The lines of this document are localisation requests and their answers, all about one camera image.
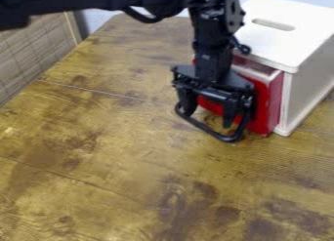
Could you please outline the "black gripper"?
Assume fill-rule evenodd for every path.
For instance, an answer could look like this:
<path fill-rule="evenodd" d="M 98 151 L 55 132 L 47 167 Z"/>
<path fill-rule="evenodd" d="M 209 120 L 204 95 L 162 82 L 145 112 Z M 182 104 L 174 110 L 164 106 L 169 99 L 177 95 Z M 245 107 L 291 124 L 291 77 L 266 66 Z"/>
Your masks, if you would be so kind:
<path fill-rule="evenodd" d="M 217 82 L 196 77 L 193 65 L 177 65 L 173 85 L 180 96 L 178 110 L 192 116 L 197 110 L 197 99 L 205 97 L 224 105 L 224 127 L 230 128 L 237 116 L 253 109 L 254 84 L 230 70 Z"/>

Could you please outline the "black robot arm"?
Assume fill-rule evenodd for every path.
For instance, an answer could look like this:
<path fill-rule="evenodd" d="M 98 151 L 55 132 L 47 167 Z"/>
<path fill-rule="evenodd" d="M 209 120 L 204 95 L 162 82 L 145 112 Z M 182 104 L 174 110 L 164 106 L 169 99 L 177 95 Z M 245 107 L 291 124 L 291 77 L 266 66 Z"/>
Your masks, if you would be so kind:
<path fill-rule="evenodd" d="M 173 68 L 177 110 L 192 119 L 205 98 L 222 105 L 225 127 L 237 118 L 250 121 L 253 84 L 232 68 L 234 52 L 252 52 L 236 37 L 246 16 L 240 0 L 0 0 L 0 30 L 27 26 L 34 16 L 85 9 L 121 11 L 142 23 L 158 23 L 189 11 L 196 63 Z"/>

